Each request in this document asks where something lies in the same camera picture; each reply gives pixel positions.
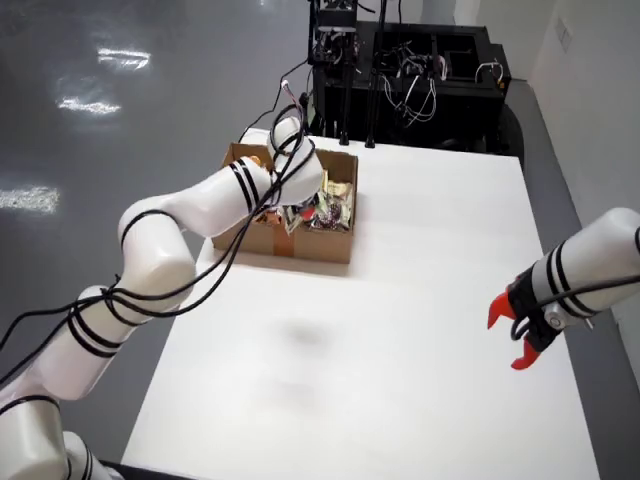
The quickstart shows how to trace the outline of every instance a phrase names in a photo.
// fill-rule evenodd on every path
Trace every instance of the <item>brown cardboard box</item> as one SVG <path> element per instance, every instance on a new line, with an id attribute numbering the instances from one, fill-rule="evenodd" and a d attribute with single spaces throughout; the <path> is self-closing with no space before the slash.
<path id="1" fill-rule="evenodd" d="M 358 157 L 342 152 L 316 151 L 323 168 L 329 172 L 329 179 L 353 184 L 353 212 L 351 229 L 348 232 L 333 232 L 309 229 L 300 225 L 289 236 L 284 226 L 252 223 L 240 245 L 240 251 L 277 255 L 281 257 L 305 258 L 323 262 L 349 263 L 351 244 L 355 232 L 358 192 Z M 240 157 L 256 155 L 272 168 L 273 162 L 264 145 L 242 145 L 232 143 L 224 159 L 223 168 Z M 213 239 L 216 249 L 226 250 L 246 219 Z"/>

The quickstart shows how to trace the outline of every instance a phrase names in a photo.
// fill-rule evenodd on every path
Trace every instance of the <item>table surface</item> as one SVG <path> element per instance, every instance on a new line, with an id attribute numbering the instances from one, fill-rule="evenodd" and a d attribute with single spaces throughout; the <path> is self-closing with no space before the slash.
<path id="1" fill-rule="evenodd" d="M 239 255 L 175 322 L 123 462 L 211 480 L 598 478 L 564 338 L 516 372 L 510 321 L 486 328 L 542 255 L 518 160 L 314 141 L 360 158 L 351 264 Z M 213 259 L 205 241 L 198 270 Z"/>

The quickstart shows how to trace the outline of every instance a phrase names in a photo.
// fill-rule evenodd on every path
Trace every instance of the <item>gray floor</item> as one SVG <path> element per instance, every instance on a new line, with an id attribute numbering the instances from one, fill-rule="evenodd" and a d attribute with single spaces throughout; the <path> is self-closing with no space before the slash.
<path id="1" fill-rule="evenodd" d="M 111 283 L 122 268 L 115 229 L 124 209 L 216 170 L 228 143 L 271 104 L 281 73 L 305 58 L 306 34 L 301 0 L 3 1 L 0 197 L 46 187 L 59 201 L 48 213 L 0 208 L 1 324 Z M 150 56 L 145 65 L 140 53 L 100 56 L 104 48 Z M 292 76 L 296 90 L 305 76 Z M 579 222 L 533 92 L 515 82 L 508 102 L 522 122 L 548 249 Z M 189 241 L 197 252 L 200 240 Z M 53 321 L 23 325 L 0 370 Z M 98 456 L 121 458 L 170 328 L 156 320 L 136 332 L 94 391 L 63 405 L 65 427 Z M 640 395 L 613 321 L 567 338 L 602 478 L 640 478 L 632 451 Z M 544 421 L 543 412 L 525 414 Z M 526 440 L 522 448 L 535 449 Z"/>

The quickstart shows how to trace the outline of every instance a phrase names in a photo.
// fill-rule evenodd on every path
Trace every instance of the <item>black metal frame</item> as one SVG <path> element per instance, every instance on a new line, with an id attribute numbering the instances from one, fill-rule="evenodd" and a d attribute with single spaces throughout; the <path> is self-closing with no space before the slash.
<path id="1" fill-rule="evenodd" d="M 349 125 L 350 113 L 351 113 L 351 92 L 353 89 L 353 77 L 355 74 L 355 64 L 353 62 L 354 57 L 354 45 L 355 45 L 355 27 L 358 17 L 358 2 L 357 0 L 351 1 L 351 10 L 340 12 L 330 12 L 331 14 L 323 15 L 323 12 L 318 11 L 317 7 L 321 0 L 309 0 L 309 38 L 307 42 L 307 57 L 309 65 L 313 67 L 324 65 L 325 62 L 322 59 L 318 59 L 315 55 L 313 42 L 316 33 L 320 28 L 335 28 L 344 29 L 344 41 L 346 42 L 345 48 L 345 62 L 343 66 L 343 84 L 345 86 L 342 96 L 342 125 Z M 343 128 L 340 134 L 340 145 L 349 145 L 349 129 Z"/>
<path id="2" fill-rule="evenodd" d="M 383 24 L 383 34 L 380 35 L 378 32 L 381 23 L 383 22 L 357 23 L 358 53 L 355 67 L 358 73 L 352 81 L 345 84 L 341 65 L 328 67 L 317 65 L 314 67 L 313 102 L 318 117 L 321 117 L 321 120 L 316 122 L 316 126 L 320 125 L 321 127 L 312 129 L 312 133 L 340 138 L 346 131 L 348 138 L 365 141 L 369 147 L 375 146 L 375 141 L 383 141 L 409 146 L 456 148 L 476 152 L 504 151 L 500 148 L 498 124 L 509 88 L 511 73 L 502 46 L 491 43 L 487 29 L 485 27 L 446 25 Z M 398 128 L 393 133 L 393 138 L 390 138 L 390 114 L 393 112 L 390 111 L 390 106 L 386 102 L 382 105 L 380 98 L 380 94 L 382 94 L 380 91 L 382 78 L 380 77 L 385 69 L 390 67 L 381 68 L 375 52 L 380 48 L 388 50 L 392 45 L 399 43 L 400 38 L 413 38 L 414 45 L 418 41 L 423 54 L 431 54 L 434 58 L 437 58 L 438 54 L 442 54 L 447 59 L 453 59 L 453 65 L 456 68 L 452 69 L 448 62 L 449 76 L 446 81 L 442 81 L 440 80 L 438 62 L 428 67 L 433 69 L 432 76 L 435 78 L 438 95 L 438 113 L 434 121 L 429 122 L 428 129 L 426 127 L 424 129 L 416 128 L 417 125 L 414 125 L 410 129 L 412 131 L 407 133 Z M 463 64 L 468 64 L 466 73 L 460 73 L 458 60 L 461 58 L 460 55 L 469 52 L 458 51 L 463 47 L 455 46 L 456 43 L 467 45 L 464 48 L 470 49 L 469 51 L 472 52 L 472 55 L 468 56 L 468 58 L 473 58 L 472 61 L 463 59 Z M 475 83 L 474 73 L 478 63 L 493 61 L 494 58 L 504 68 L 502 87 L 496 84 L 496 79 L 489 68 L 479 73 L 478 82 Z M 402 78 L 389 79 L 395 91 L 406 92 L 411 84 L 409 78 L 404 80 Z M 344 115 L 346 95 L 343 93 L 346 89 L 350 90 L 350 112 L 362 112 L 364 114 L 362 123 L 359 119 L 355 121 L 356 119 L 353 118 L 349 121 L 349 112 L 346 116 Z M 428 90 L 429 81 L 419 80 L 414 89 L 414 101 L 418 102 L 420 97 L 424 99 Z M 421 138 L 417 139 L 417 137 L 421 137 L 419 130 L 426 132 L 427 137 L 430 137 L 425 140 L 425 143 L 422 143 Z M 456 138 L 456 147 L 440 146 L 441 142 L 450 138 Z"/>

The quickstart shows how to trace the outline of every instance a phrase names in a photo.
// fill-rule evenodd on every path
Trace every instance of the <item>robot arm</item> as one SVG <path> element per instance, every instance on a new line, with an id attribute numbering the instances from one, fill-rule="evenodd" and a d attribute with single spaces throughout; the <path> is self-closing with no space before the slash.
<path id="1" fill-rule="evenodd" d="M 291 140 L 300 128 L 295 117 L 274 128 L 273 143 L 290 154 L 274 155 L 269 145 L 275 159 L 272 172 L 242 158 L 191 188 L 141 200 L 127 209 L 118 228 L 124 270 L 116 288 L 139 295 L 171 292 L 160 300 L 128 299 L 154 312 L 171 311 L 191 292 L 191 287 L 181 287 L 196 276 L 182 228 L 211 237 L 246 218 L 266 194 L 271 195 L 266 199 L 269 206 L 298 204 L 312 197 L 322 184 L 322 166 L 307 138 L 291 153 Z M 290 178 L 272 189 L 285 168 Z M 89 287 L 79 298 L 99 296 L 104 288 Z M 109 306 L 105 300 L 70 313 L 33 363 L 0 390 L 0 478 L 89 478 L 76 477 L 77 470 L 71 475 L 78 458 L 85 467 L 94 461 L 89 462 L 93 457 L 88 450 L 83 453 L 85 447 L 75 437 L 63 438 L 57 400 L 87 395 L 123 343 L 149 317 L 115 302 Z M 96 475 L 91 478 L 108 478 L 104 472 Z"/>
<path id="2" fill-rule="evenodd" d="M 524 356 L 511 366 L 524 370 L 566 327 L 590 326 L 590 317 L 640 291 L 638 274 L 640 215 L 614 208 L 521 273 L 491 304 L 489 328 L 500 316 L 514 320 L 511 337 L 524 336 Z M 566 295 L 598 282 L 617 286 Z"/>

